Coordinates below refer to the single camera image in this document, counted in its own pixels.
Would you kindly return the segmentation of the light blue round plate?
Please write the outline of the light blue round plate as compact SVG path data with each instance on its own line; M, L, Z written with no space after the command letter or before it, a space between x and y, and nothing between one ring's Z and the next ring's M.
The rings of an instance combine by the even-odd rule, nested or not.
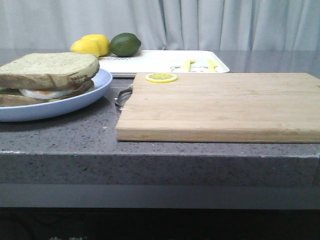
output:
M1 107L0 121L25 122L42 120L87 107L106 94L113 80L113 75L101 69L92 80L94 82L94 89L78 96L40 104Z

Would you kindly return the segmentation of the bread slice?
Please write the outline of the bread slice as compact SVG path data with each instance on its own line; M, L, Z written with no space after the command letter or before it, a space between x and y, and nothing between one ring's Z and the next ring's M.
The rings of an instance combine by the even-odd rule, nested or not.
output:
M65 89L65 90L74 90L73 93L69 95L62 96L60 98L53 98L53 99L37 99L26 97L21 94L19 89L15 88L1 88L0 89L0 106L1 107L16 107L16 106L27 106L27 105L35 105L41 103L49 103L58 100L64 100L68 98L72 98L75 96L79 96L83 93L93 90L95 84L92 80L89 80L82 84L79 87L72 88L72 89ZM62 90L40 90L40 91L62 91Z
M31 53L0 67L0 86L11 89L67 90L91 80L98 57L75 52Z

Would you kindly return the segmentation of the white bear tray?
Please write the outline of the white bear tray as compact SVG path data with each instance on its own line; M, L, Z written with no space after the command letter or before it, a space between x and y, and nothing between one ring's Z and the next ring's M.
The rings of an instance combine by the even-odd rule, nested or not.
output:
M195 59L191 73L228 73L230 69L211 51L205 50L140 50L132 57L114 54L100 57L100 68L120 78L137 73L184 73L181 69L187 58ZM217 62L217 72L208 72L208 60Z

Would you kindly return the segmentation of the yellow lemon slice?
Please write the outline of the yellow lemon slice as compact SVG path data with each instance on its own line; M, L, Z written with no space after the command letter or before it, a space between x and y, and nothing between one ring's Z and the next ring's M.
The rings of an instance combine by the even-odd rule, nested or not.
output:
M148 82L152 83L170 83L178 79L177 75L166 72L155 72L145 76Z

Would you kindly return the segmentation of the yellow plastic fork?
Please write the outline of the yellow plastic fork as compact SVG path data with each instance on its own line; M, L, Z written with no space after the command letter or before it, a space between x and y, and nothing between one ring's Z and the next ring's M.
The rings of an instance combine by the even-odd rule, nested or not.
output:
M191 71L191 65L195 62L195 59L194 58L187 58L183 65L181 66L181 70L184 72L184 73L188 73Z

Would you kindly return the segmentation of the yellow plastic knife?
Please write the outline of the yellow plastic knife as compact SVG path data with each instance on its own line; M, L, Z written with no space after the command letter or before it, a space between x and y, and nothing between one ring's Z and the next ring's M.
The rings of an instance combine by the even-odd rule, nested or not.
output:
M207 71L209 73L216 73L217 72L216 68L218 67L218 64L214 59L208 59L207 64L208 64Z

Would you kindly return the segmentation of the green lime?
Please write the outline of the green lime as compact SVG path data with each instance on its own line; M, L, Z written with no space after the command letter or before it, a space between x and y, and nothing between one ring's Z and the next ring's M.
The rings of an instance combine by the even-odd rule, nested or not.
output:
M111 40L109 50L118 57L131 57L139 51L141 44L135 34L123 32Z

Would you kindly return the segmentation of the wooden cutting board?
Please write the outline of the wooden cutting board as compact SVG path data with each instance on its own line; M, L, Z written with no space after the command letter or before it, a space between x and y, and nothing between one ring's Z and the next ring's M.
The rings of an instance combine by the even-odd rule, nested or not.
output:
M120 141L318 143L320 81L307 73L138 73L116 125Z

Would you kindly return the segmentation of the rear yellow lemon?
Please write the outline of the rear yellow lemon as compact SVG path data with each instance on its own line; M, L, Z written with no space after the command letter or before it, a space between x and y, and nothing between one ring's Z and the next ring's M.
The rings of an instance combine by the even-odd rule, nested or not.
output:
M98 43L100 48L100 57L105 56L109 53L109 39L103 34L88 34L83 36L81 39L93 40Z

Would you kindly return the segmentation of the front yellow lemon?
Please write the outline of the front yellow lemon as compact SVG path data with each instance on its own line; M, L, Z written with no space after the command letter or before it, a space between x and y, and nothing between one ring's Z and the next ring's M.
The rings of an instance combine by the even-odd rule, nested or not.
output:
M92 54L97 57L101 55L99 44L91 39L79 39L75 41L71 45L70 51L73 53Z

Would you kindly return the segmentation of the fried egg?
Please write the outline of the fried egg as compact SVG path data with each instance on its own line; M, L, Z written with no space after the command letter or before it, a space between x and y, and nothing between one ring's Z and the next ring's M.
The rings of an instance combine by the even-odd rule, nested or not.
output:
M30 89L19 89L20 93L25 97L34 99L57 99L63 96L70 95L74 90L30 90Z

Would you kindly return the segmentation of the white curtain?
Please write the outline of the white curtain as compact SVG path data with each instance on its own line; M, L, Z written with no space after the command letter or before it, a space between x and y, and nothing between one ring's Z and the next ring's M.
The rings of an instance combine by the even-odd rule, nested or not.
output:
M317 0L3 0L3 49L67 49L134 33L146 50L316 51Z

